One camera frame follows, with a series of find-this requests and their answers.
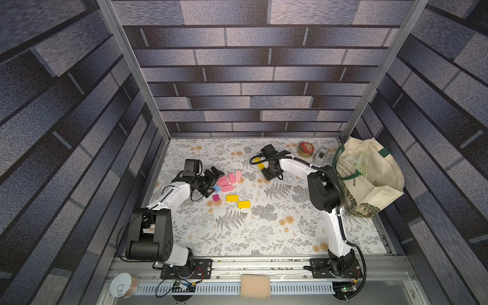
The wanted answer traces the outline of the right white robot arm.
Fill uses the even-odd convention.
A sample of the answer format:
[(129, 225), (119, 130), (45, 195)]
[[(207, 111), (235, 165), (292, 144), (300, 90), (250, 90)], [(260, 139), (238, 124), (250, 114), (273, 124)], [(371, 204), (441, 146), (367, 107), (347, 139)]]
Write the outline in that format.
[(362, 268), (357, 266), (357, 245), (348, 241), (343, 226), (343, 192), (339, 180), (330, 166), (317, 167), (293, 156), (274, 156), (258, 161), (266, 166), (262, 173), (266, 179), (282, 178), (284, 172), (306, 180), (312, 205), (321, 212), (329, 243), (326, 270), (335, 278), (358, 279)]

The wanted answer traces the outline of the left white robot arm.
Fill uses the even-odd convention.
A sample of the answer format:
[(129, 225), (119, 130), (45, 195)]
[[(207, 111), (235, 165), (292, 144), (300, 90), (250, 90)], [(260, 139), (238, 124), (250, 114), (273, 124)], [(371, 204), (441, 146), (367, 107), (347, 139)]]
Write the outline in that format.
[(208, 198), (222, 177), (224, 172), (214, 166), (203, 170), (201, 161), (186, 160), (184, 170), (164, 188), (161, 196), (132, 214), (127, 224), (126, 259), (184, 267), (192, 272), (193, 251), (175, 243), (172, 213), (191, 199), (195, 191)]

